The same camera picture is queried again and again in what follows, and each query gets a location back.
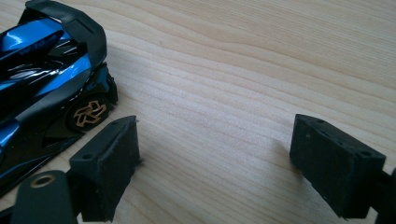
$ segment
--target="screw hole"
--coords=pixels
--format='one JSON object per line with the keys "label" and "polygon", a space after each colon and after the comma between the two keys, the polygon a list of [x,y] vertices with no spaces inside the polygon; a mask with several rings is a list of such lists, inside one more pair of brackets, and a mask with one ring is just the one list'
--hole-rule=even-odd
{"label": "screw hole", "polygon": [[32,189],[43,188],[52,183],[54,180],[55,175],[42,175],[32,181],[32,183],[30,183],[30,187]]}

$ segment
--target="black tire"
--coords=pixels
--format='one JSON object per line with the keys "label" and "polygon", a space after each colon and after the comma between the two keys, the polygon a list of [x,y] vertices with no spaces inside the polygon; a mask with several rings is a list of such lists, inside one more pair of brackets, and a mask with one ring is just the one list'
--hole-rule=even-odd
{"label": "black tire", "polygon": [[111,103],[102,94],[85,97],[68,111],[66,124],[73,131],[87,132],[102,123],[111,108]]}

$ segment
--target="blue toy car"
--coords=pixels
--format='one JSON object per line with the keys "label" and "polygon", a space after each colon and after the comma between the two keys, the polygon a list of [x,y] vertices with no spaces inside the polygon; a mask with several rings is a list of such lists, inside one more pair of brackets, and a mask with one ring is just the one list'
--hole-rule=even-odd
{"label": "blue toy car", "polygon": [[0,34],[0,196],[108,116],[105,57],[103,28],[57,2],[27,2]]}

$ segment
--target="black plastic bracket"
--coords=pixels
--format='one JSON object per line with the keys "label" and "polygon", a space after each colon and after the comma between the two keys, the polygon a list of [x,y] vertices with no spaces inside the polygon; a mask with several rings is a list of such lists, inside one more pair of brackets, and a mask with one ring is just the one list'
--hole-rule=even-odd
{"label": "black plastic bracket", "polygon": [[117,204],[141,162],[135,116],[109,123],[70,159],[65,174],[49,171],[26,179],[14,207],[0,223],[76,224],[113,220]]}
{"label": "black plastic bracket", "polygon": [[339,217],[396,223],[396,170],[382,171],[386,157],[330,123],[296,115],[291,162]]}

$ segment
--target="wood grain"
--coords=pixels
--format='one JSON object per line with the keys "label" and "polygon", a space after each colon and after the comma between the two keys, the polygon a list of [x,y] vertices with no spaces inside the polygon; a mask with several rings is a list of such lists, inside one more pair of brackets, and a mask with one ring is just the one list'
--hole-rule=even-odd
{"label": "wood grain", "polygon": [[[143,165],[114,223],[345,221],[289,160],[294,115],[326,119],[396,165],[396,2],[67,0],[106,30],[120,101],[137,115]],[[24,1],[0,0],[0,29]],[[16,190],[0,201],[14,203]]]}

